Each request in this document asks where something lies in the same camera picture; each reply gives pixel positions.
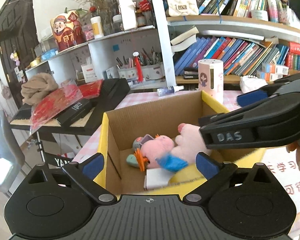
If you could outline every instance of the gray ribbed surface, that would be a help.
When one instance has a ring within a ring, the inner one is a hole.
[[[14,236],[11,240],[22,240]],[[213,225],[203,209],[181,203],[177,196],[123,196],[99,207],[77,232],[58,240],[239,240]],[[287,236],[273,240],[288,240]]]

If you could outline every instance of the chair backrest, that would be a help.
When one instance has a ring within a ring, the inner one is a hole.
[[[21,167],[25,163],[25,156],[2,110],[0,110],[0,158],[4,158],[12,163],[18,163]]]

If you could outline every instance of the white bottle cap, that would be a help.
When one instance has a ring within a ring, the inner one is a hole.
[[[185,86],[174,86],[173,88],[174,88],[174,92],[178,92],[180,90],[185,89]]]

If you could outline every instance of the gray chair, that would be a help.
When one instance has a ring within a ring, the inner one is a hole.
[[[31,167],[26,163],[25,156],[20,149],[7,117],[2,110],[0,110],[0,158],[9,161],[12,164],[9,172],[4,174],[4,179],[1,179],[0,181],[0,191],[7,197],[10,197],[10,187],[19,172],[26,176],[26,173],[22,170],[23,165],[28,166],[30,169]]]

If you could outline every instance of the red plastic package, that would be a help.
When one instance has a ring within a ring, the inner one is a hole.
[[[83,98],[92,99],[97,98],[100,95],[103,79],[91,82],[79,87]]]
[[[46,122],[61,111],[82,98],[77,85],[66,85],[47,95],[35,108],[33,108],[30,122],[30,134],[36,132]]]

